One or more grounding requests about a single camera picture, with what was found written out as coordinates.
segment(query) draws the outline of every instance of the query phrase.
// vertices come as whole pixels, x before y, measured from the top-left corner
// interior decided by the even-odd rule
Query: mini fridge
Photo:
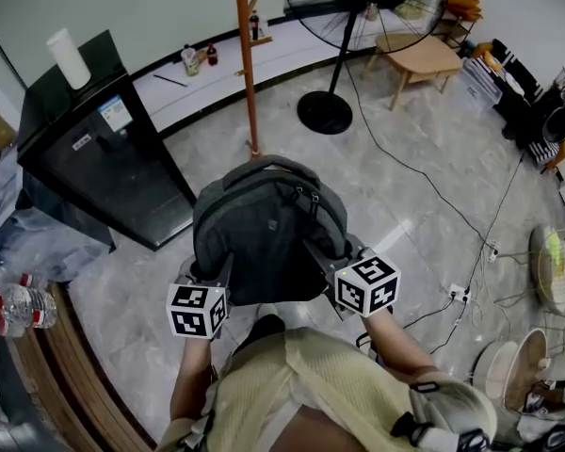
[[[25,93],[18,162],[63,199],[151,250],[192,223],[195,196],[157,134],[108,31],[80,53],[90,81],[57,66]]]

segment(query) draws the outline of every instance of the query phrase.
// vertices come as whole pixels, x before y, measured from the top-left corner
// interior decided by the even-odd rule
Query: power cord
[[[375,145],[385,154],[387,154],[388,156],[390,156],[392,159],[394,159],[396,161],[397,164],[400,164],[402,166],[404,166],[404,168],[412,170],[418,174],[421,174],[422,176],[425,177],[425,179],[428,180],[429,184],[431,185],[431,187],[433,188],[433,190],[437,193],[437,195],[440,197],[440,199],[445,202],[448,206],[450,206],[452,209],[454,209],[454,211],[456,211],[458,213],[458,215],[462,218],[462,220],[467,224],[467,226],[469,226],[469,228],[471,228],[473,231],[475,231],[477,233],[477,235],[479,236],[479,238],[484,242],[484,245],[487,245],[489,248],[491,248],[492,250],[495,250],[495,248],[488,244],[488,242],[486,241],[486,238],[483,237],[483,235],[481,234],[481,232],[479,231],[479,229],[477,229],[475,226],[473,226],[473,224],[471,224],[471,222],[469,222],[469,220],[466,218],[466,216],[454,205],[452,204],[452,202],[450,202],[449,200],[447,200],[442,193],[440,192],[440,190],[437,188],[436,185],[433,184],[433,181],[431,181],[431,179],[429,178],[429,176],[427,175],[426,172],[423,172],[419,169],[413,168],[412,166],[409,166],[408,164],[406,164],[405,162],[401,161],[400,159],[398,159],[397,157],[395,157],[392,153],[390,153],[389,151],[387,151],[386,149],[384,149],[379,142],[377,141],[377,139],[375,138],[375,135],[373,134],[372,129],[370,128],[370,125],[368,124],[368,120],[366,119],[366,116],[364,115],[364,111],[362,109],[362,102],[360,101],[360,92],[358,91],[358,88],[356,87],[356,83],[354,82],[354,78],[351,75],[351,71],[349,70],[349,67],[347,65],[347,62],[345,62],[346,64],[346,69],[347,69],[347,73],[349,74],[349,80],[351,80],[351,85],[354,88],[354,91],[356,92],[356,97],[358,99],[358,107],[360,108],[360,113],[362,114],[362,118],[364,120],[364,123],[366,124],[366,129],[368,129],[368,133],[370,134],[370,137],[372,137],[373,142],[375,143]]]
[[[473,281],[473,277],[474,277],[474,275],[475,275],[475,271],[476,271],[476,269],[477,269],[477,265],[479,264],[479,260],[482,258],[482,255],[483,255],[483,247],[487,244],[488,237],[490,236],[490,232],[492,231],[492,227],[493,227],[494,223],[496,222],[496,220],[498,219],[498,215],[500,214],[500,208],[502,207],[502,204],[504,203],[505,199],[507,198],[507,195],[509,194],[510,186],[512,185],[512,182],[514,181],[515,176],[517,175],[517,171],[519,170],[519,167],[521,167],[521,163],[524,162],[524,158],[525,158],[525,153],[522,153],[522,154],[521,154],[521,158],[519,159],[519,163],[517,164],[517,167],[515,168],[515,171],[512,173],[512,176],[511,176],[511,178],[510,178],[510,181],[508,181],[507,190],[505,191],[505,194],[503,195],[502,199],[500,200],[500,203],[498,204],[498,207],[497,207],[497,209],[496,209],[496,214],[494,215],[493,220],[492,220],[492,224],[490,224],[490,227],[488,228],[488,232],[486,232],[486,237],[483,239],[483,243],[481,244],[481,247],[479,248],[479,253],[477,254],[477,258],[476,258],[476,260],[475,260],[475,264],[473,265],[473,270],[471,271],[471,276],[469,277],[469,282],[468,282],[467,288],[466,288],[466,290],[465,290],[466,293],[468,293],[469,291],[471,291],[471,282]],[[431,355],[432,355],[433,353],[435,353],[437,350],[439,350],[440,348],[445,347],[445,346],[449,343],[450,338],[452,338],[452,335],[454,334],[454,331],[456,331],[456,328],[458,327],[458,325],[459,325],[459,323],[460,323],[460,320],[462,319],[462,316],[464,315],[464,311],[466,310],[466,308],[467,308],[467,303],[466,303],[466,299],[465,299],[464,306],[462,307],[462,312],[460,313],[459,319],[456,320],[456,322],[454,323],[454,327],[452,327],[452,331],[451,331],[450,334],[448,335],[447,340],[446,340],[442,345],[439,345],[438,347],[435,347],[435,348],[433,349],[433,351],[431,351]],[[502,311],[503,311],[503,313],[505,314],[505,318],[506,318],[507,321],[508,321],[508,325],[510,326],[510,320],[509,320],[509,317],[507,316],[507,312],[506,312],[504,309],[503,309]]]
[[[452,331],[450,332],[450,334],[448,335],[447,340],[445,340],[445,342],[442,345],[439,345],[437,347],[435,347],[433,349],[433,351],[431,351],[431,355],[433,355],[433,353],[435,353],[437,350],[439,350],[440,348],[444,348],[449,342],[450,342],[450,338],[452,338],[452,335],[454,334],[454,332],[456,331],[456,328],[459,327],[459,323],[462,320],[462,316],[464,315],[464,311],[467,309],[467,300],[466,298],[464,299],[464,305],[462,306],[462,311],[460,312],[459,318],[454,322],[454,326],[452,327]]]
[[[436,310],[435,312],[427,313],[426,315],[423,315],[423,316],[421,316],[421,317],[419,317],[419,318],[416,318],[414,321],[411,321],[408,325],[405,325],[405,326],[404,326],[404,330],[406,330],[408,327],[411,327],[412,325],[418,323],[418,322],[421,321],[423,318],[427,318],[428,316],[433,316],[433,315],[436,315],[436,314],[438,314],[438,313],[443,312],[444,310],[447,310],[447,309],[450,307],[450,305],[451,305],[452,303],[454,303],[454,297],[455,297],[455,296],[456,296],[456,295],[453,294],[453,295],[452,295],[452,298],[450,299],[450,302],[449,302],[447,305],[445,305],[443,308],[440,308],[439,310]]]
[[[473,270],[471,271],[471,276],[469,277],[469,281],[467,284],[467,288],[466,288],[466,292],[468,293],[470,291],[471,288],[471,282],[473,280],[473,277],[475,276],[475,272],[477,269],[477,264],[479,263],[479,260],[481,259],[481,255],[483,253],[483,249],[484,247],[488,247],[491,250],[495,251],[496,253],[498,252],[497,249],[492,246],[491,244],[488,243],[488,237],[490,236],[490,232],[492,230],[492,227],[494,225],[494,223],[496,222],[496,220],[498,219],[498,214],[500,213],[500,208],[502,207],[502,204],[505,201],[505,198],[507,197],[509,191],[510,191],[510,186],[512,185],[512,182],[515,179],[515,176],[517,175],[517,171],[519,170],[519,167],[521,167],[521,163],[524,161],[525,158],[525,152],[523,152],[521,154],[521,158],[519,159],[519,163],[517,164],[517,167],[515,168],[515,171],[513,172],[510,181],[508,182],[508,186],[507,186],[507,190],[505,191],[502,199],[500,200],[500,203],[498,204],[498,207],[496,209],[496,213],[493,217],[492,220],[492,224],[490,224],[490,227],[488,228],[488,232],[486,232],[485,237],[481,234],[481,232],[471,224],[471,222],[469,222],[469,220],[466,218],[466,216],[454,205],[452,204],[452,202],[450,202],[449,200],[447,200],[442,193],[440,192],[440,190],[437,188],[437,186],[435,184],[433,184],[433,181],[431,181],[431,179],[429,178],[429,176],[427,175],[426,172],[423,172],[419,169],[413,168],[412,166],[409,166],[408,164],[406,164],[405,162],[401,161],[399,158],[397,158],[395,155],[393,155],[392,153],[390,153],[389,151],[387,151],[385,148],[383,148],[379,142],[377,141],[377,138],[375,137],[375,135],[373,134],[372,129],[370,128],[370,124],[368,123],[368,119],[366,118],[366,116],[364,115],[364,111],[363,111],[363,107],[362,107],[362,101],[360,99],[360,92],[358,91],[358,88],[356,87],[356,83],[354,82],[354,78],[353,75],[351,74],[351,70],[349,69],[349,66],[347,65],[347,62],[344,62],[346,65],[346,70],[347,70],[347,74],[349,75],[349,80],[351,81],[351,85],[354,88],[354,92],[356,93],[356,99],[358,100],[358,107],[360,109],[360,113],[362,114],[362,118],[364,120],[364,124],[366,125],[366,129],[368,129],[368,134],[370,134],[370,137],[373,139],[373,142],[375,143],[375,145],[379,148],[380,151],[382,151],[383,153],[385,153],[386,155],[388,155],[389,157],[391,157],[392,159],[394,159],[396,161],[396,163],[400,164],[401,166],[403,166],[406,169],[412,170],[413,172],[416,172],[417,174],[421,174],[422,176],[424,176],[427,181],[429,182],[429,184],[431,185],[431,187],[433,188],[433,190],[437,193],[437,195],[440,197],[440,199],[445,202],[448,206],[450,206],[452,209],[454,209],[454,211],[456,211],[456,213],[462,218],[462,220],[467,224],[467,226],[469,226],[469,228],[471,228],[473,231],[475,231],[477,233],[477,235],[479,236],[479,238],[481,239],[481,247],[479,249],[479,253],[477,254],[477,258],[475,261],[475,264],[473,265]],[[452,299],[450,300],[450,302],[443,308],[441,308],[440,310],[437,310],[435,312],[432,312],[430,314],[426,314],[423,315],[419,318],[417,318],[416,320],[414,320],[412,323],[409,323],[408,325],[406,325],[404,327],[404,330],[406,330],[408,327],[414,325],[415,323],[417,323],[418,321],[420,321],[423,318],[426,318],[428,316],[432,316],[432,315],[436,315],[444,310],[446,310],[447,308],[449,308],[449,306],[454,302],[454,297],[452,297]],[[437,346],[436,348],[433,349],[433,351],[431,351],[431,354],[435,353],[437,350],[439,350],[440,348],[445,347],[450,339],[452,338],[452,335],[454,334],[454,331],[456,330],[456,328],[458,327],[460,320],[462,319],[463,315],[464,315],[464,311],[467,308],[467,302],[466,299],[464,299],[464,306],[462,307],[462,311],[460,312],[460,316],[459,318],[455,321],[454,323],[454,327],[452,328],[452,331],[450,332],[450,334],[448,335],[448,338],[446,339],[446,341],[442,344]],[[362,341],[362,339],[364,339],[365,336],[368,336],[368,333],[364,333],[362,334],[360,337],[358,337],[358,339],[356,340],[356,347],[363,347],[365,344],[369,343],[369,341],[364,342],[363,344],[359,345],[359,343]]]
[[[414,325],[415,323],[418,323],[419,321],[421,321],[421,320],[424,319],[424,318],[427,318],[428,316],[433,316],[433,315],[436,315],[436,314],[438,314],[438,313],[443,312],[444,310],[447,310],[447,309],[450,307],[450,305],[451,305],[452,303],[454,303],[454,297],[455,297],[455,296],[456,296],[456,293],[452,293],[452,298],[450,299],[450,302],[449,302],[447,305],[445,305],[443,308],[440,308],[439,310],[435,310],[434,312],[427,313],[427,314],[425,314],[425,315],[422,315],[422,316],[416,318],[414,321],[411,321],[408,325],[404,325],[403,329],[406,330],[408,327],[411,327],[411,326]],[[356,339],[356,347],[357,347],[357,348],[362,348],[364,345],[369,344],[370,342],[372,342],[372,340],[367,340],[367,341],[365,341],[364,343],[361,343],[361,341],[362,341],[364,338],[366,338],[366,337],[368,337],[368,331],[367,331],[366,333],[361,334],[361,335]]]

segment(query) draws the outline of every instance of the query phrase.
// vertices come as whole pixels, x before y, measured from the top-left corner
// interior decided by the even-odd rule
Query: gray tile floor
[[[349,62],[361,94],[363,112],[381,146],[424,171],[442,194],[482,234],[496,209],[520,154],[501,134],[502,120],[493,112],[473,114],[450,86],[409,86],[394,112],[388,110],[396,73],[382,59],[368,80],[359,75],[364,59]],[[466,285],[481,241],[461,217],[433,191],[424,176],[405,169],[382,153],[368,134],[347,71],[337,93],[354,111],[351,127],[326,137],[309,132],[295,107],[309,90],[326,89],[332,67],[304,74],[257,94],[262,149],[309,166],[342,198],[348,230],[376,250],[386,250],[403,272],[395,307],[400,323],[437,310],[448,301],[451,283]],[[249,132],[245,102],[230,105],[167,140],[167,146],[196,193],[246,161]],[[565,229],[565,208],[554,177],[539,175],[525,160],[515,176],[490,238],[502,252],[526,250],[529,232],[541,223]],[[118,249],[95,263],[71,286],[72,300],[88,339],[106,374],[140,423],[158,440],[168,424],[168,406],[184,339],[175,338],[165,315],[168,284],[192,252],[191,234],[180,236],[152,253],[121,236]],[[487,264],[490,292],[498,299],[523,292],[526,267],[512,260]],[[474,293],[483,284],[478,267]],[[491,341],[509,335],[509,323],[483,291],[466,308],[447,347],[435,353],[437,364],[466,379],[477,355]],[[320,297],[285,305],[293,325],[308,325],[354,341],[363,332],[357,317],[341,322]],[[442,344],[461,305],[454,304],[424,319],[410,332],[428,350]],[[214,342],[216,366],[247,336],[255,307],[235,308],[222,337]],[[540,306],[532,292],[508,311],[510,336],[519,338],[540,324]]]

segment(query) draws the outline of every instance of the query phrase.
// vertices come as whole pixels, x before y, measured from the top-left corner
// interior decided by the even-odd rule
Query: power strip
[[[490,240],[489,245],[490,246],[488,247],[488,253],[486,254],[486,261],[488,263],[493,263],[494,261],[496,261],[496,257],[500,252],[500,242]]]
[[[454,297],[456,303],[468,303],[471,301],[471,293],[457,284],[450,284],[448,295],[450,298]]]

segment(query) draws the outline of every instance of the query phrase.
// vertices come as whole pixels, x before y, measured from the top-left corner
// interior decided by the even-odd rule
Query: black and white marker cube
[[[211,339],[228,315],[226,290],[171,284],[166,308],[174,335]]]
[[[373,256],[335,272],[335,300],[370,316],[397,300],[401,272],[389,259]]]

